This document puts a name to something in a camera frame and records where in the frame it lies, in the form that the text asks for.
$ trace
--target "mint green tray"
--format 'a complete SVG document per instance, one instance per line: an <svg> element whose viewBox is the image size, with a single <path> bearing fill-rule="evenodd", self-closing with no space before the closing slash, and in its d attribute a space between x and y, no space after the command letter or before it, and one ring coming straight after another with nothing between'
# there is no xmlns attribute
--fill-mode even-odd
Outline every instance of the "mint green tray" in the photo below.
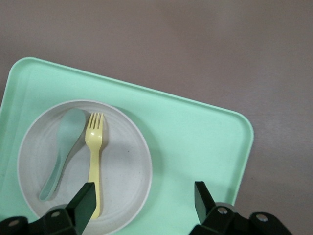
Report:
<svg viewBox="0 0 313 235"><path fill-rule="evenodd" d="M17 178L17 156L31 123L50 107L93 99L124 112L149 146L153 181L139 215L116 234L182 235L199 223L194 181L215 201L234 204L253 141L239 113L36 58L11 69L0 109L0 221L28 208Z"/></svg>

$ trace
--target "yellow fork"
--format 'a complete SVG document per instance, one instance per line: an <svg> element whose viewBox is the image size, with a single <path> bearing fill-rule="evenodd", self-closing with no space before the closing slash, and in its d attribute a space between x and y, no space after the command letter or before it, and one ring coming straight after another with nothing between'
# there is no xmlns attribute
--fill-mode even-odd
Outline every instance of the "yellow fork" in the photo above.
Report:
<svg viewBox="0 0 313 235"><path fill-rule="evenodd" d="M99 155L103 142L103 114L92 113L88 126L86 128L85 141L90 149L90 168L88 182L94 182L96 188L96 209L92 214L92 219L96 219L100 215L100 166Z"/></svg>

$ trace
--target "spoon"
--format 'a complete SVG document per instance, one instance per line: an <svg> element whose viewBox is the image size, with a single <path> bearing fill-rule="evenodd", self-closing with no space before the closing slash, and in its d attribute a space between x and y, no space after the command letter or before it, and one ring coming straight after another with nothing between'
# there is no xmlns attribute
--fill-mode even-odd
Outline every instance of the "spoon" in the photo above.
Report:
<svg viewBox="0 0 313 235"><path fill-rule="evenodd" d="M39 194L40 200L47 201L54 193L67 156L81 136L85 125L86 115L80 109L70 109L62 117L57 133L58 156L54 169Z"/></svg>

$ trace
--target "white plate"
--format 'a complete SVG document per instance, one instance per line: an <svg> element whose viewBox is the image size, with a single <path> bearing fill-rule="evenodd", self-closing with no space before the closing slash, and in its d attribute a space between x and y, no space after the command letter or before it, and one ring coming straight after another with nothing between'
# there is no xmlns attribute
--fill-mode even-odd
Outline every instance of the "white plate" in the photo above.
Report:
<svg viewBox="0 0 313 235"><path fill-rule="evenodd" d="M57 156L56 134L64 113L79 108L89 113L104 113L109 128L109 143L102 152L102 214L91 220L84 235L115 232L143 207L152 181L151 156L136 125L118 109L96 101L74 100L56 105L41 114L30 126L18 156L18 178L29 207L43 216L52 207L69 203L88 181L90 153L84 133L69 156L59 185L49 201L39 193L50 175Z"/></svg>

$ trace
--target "metal bolt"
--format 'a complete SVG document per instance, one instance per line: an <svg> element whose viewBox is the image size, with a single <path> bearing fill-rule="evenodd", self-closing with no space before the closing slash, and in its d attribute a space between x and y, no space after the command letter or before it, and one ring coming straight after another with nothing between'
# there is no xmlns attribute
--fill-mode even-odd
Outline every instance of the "metal bolt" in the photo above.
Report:
<svg viewBox="0 0 313 235"><path fill-rule="evenodd" d="M51 217L58 217L60 215L59 211L52 213Z"/></svg>
<svg viewBox="0 0 313 235"><path fill-rule="evenodd" d="M224 208L224 207L218 208L217 211L218 211L219 213L221 213L221 214L227 214L227 213L228 213L228 211L227 211L226 208Z"/></svg>
<svg viewBox="0 0 313 235"><path fill-rule="evenodd" d="M13 226L17 225L19 222L20 222L20 221L19 221L18 219L13 220L13 221L11 221L11 222L8 224L8 226L9 226L9 227L13 227Z"/></svg>
<svg viewBox="0 0 313 235"><path fill-rule="evenodd" d="M257 214L256 217L262 222L268 222L268 218L263 214Z"/></svg>

